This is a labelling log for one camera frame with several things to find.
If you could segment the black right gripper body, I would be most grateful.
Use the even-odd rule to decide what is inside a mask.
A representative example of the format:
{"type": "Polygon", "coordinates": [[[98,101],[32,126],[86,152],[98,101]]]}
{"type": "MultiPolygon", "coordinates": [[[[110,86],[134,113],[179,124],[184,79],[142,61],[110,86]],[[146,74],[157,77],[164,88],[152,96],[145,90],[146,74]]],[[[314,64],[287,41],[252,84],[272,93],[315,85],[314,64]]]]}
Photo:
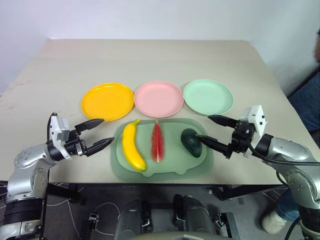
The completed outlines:
{"type": "Polygon", "coordinates": [[[231,157],[233,152],[245,153],[256,130],[254,124],[246,120],[229,120],[228,126],[233,128],[234,131],[228,144],[227,156],[231,157]]]}

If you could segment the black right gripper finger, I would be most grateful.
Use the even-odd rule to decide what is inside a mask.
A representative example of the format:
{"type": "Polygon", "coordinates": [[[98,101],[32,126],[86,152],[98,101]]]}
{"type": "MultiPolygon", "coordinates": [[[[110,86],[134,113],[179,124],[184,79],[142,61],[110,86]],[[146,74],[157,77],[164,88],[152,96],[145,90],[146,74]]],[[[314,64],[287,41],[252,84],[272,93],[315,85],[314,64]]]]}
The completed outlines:
{"type": "Polygon", "coordinates": [[[229,146],[219,142],[217,139],[207,135],[195,135],[198,140],[208,148],[222,153],[227,159],[230,158],[229,146]]]}
{"type": "Polygon", "coordinates": [[[214,114],[209,115],[208,118],[214,123],[224,127],[235,128],[238,123],[238,120],[223,115],[214,114]]]}

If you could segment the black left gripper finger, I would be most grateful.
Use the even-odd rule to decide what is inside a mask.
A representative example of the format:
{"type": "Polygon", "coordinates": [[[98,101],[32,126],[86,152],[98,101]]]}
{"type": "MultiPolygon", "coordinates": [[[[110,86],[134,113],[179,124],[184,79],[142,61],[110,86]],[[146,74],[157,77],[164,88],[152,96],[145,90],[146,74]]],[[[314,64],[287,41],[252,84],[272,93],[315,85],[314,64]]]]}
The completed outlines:
{"type": "Polygon", "coordinates": [[[92,146],[90,146],[89,148],[86,148],[86,150],[84,151],[84,155],[87,157],[90,157],[90,156],[102,151],[107,146],[109,146],[113,142],[114,139],[115,139],[114,137],[109,137],[109,138],[104,138],[102,140],[99,140],[99,141],[93,143],[92,146]]]}
{"type": "Polygon", "coordinates": [[[81,133],[83,131],[86,130],[91,130],[95,127],[97,127],[98,125],[100,125],[101,123],[103,123],[105,120],[103,118],[95,118],[95,119],[91,119],[85,122],[82,122],[80,124],[77,124],[74,126],[76,132],[78,135],[81,135],[81,133]]]}

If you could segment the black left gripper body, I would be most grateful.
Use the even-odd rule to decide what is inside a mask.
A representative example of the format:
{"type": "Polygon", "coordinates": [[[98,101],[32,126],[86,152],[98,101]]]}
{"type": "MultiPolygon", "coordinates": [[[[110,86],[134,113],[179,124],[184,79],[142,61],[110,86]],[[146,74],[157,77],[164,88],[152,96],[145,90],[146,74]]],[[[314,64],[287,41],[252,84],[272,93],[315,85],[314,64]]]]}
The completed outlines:
{"type": "Polygon", "coordinates": [[[71,131],[69,133],[68,140],[64,144],[64,148],[69,155],[82,156],[87,153],[87,145],[77,131],[71,131]]]}

